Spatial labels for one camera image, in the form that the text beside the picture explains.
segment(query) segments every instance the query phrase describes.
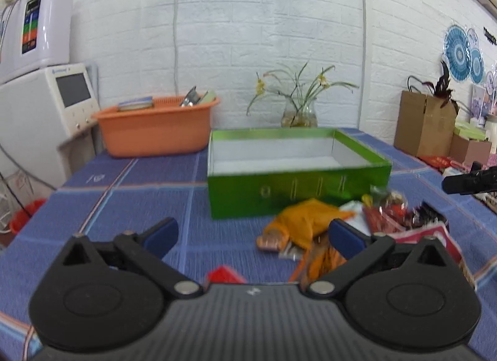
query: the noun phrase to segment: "white machine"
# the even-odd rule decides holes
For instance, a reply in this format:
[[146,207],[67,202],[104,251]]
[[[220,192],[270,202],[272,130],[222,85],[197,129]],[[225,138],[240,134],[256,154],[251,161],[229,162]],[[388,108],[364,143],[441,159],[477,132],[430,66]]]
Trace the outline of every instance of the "white machine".
[[[61,186],[95,156],[99,111],[83,64],[51,66],[0,86],[0,144],[28,172]],[[16,166],[0,152],[5,177]]]
[[19,0],[4,11],[0,84],[69,63],[72,10],[73,0]]

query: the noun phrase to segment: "cardboard box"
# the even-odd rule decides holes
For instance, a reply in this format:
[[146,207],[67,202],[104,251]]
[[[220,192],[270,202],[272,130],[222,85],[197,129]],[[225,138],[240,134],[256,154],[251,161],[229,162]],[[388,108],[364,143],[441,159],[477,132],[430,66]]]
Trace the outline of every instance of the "cardboard box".
[[448,156],[457,111],[449,102],[404,90],[394,147],[413,156]]
[[214,219],[277,214],[309,198],[334,205],[386,187],[392,164],[333,128],[212,131],[207,184]]
[[486,165],[490,157],[490,141],[476,141],[454,134],[449,156],[459,163],[471,166],[474,161]]

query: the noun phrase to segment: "green cardboard box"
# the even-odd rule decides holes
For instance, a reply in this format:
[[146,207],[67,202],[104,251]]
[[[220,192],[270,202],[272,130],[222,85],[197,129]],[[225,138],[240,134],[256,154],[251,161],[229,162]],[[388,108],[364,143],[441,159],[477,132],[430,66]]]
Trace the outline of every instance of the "green cardboard box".
[[372,185],[386,187],[392,165],[332,128],[212,131],[207,181],[214,219],[277,214],[308,198],[341,205]]

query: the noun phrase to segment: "control panel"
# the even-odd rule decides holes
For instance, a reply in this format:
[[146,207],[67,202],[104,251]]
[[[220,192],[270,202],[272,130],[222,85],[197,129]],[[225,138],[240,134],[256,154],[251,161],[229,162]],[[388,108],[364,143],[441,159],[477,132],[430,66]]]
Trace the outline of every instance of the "control panel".
[[40,15],[41,0],[29,0],[24,13],[24,26],[22,28],[22,53],[36,48],[38,36],[38,17]]

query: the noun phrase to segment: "brown cardboard box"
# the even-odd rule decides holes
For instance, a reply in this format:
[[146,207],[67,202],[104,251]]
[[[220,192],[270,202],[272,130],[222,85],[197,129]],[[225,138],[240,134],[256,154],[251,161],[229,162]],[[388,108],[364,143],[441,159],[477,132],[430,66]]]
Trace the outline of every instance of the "brown cardboard box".
[[490,157],[490,141],[476,141],[454,134],[449,156],[459,163],[471,166],[474,161],[486,165]]
[[413,156],[448,156],[457,111],[449,102],[404,90],[394,147]]

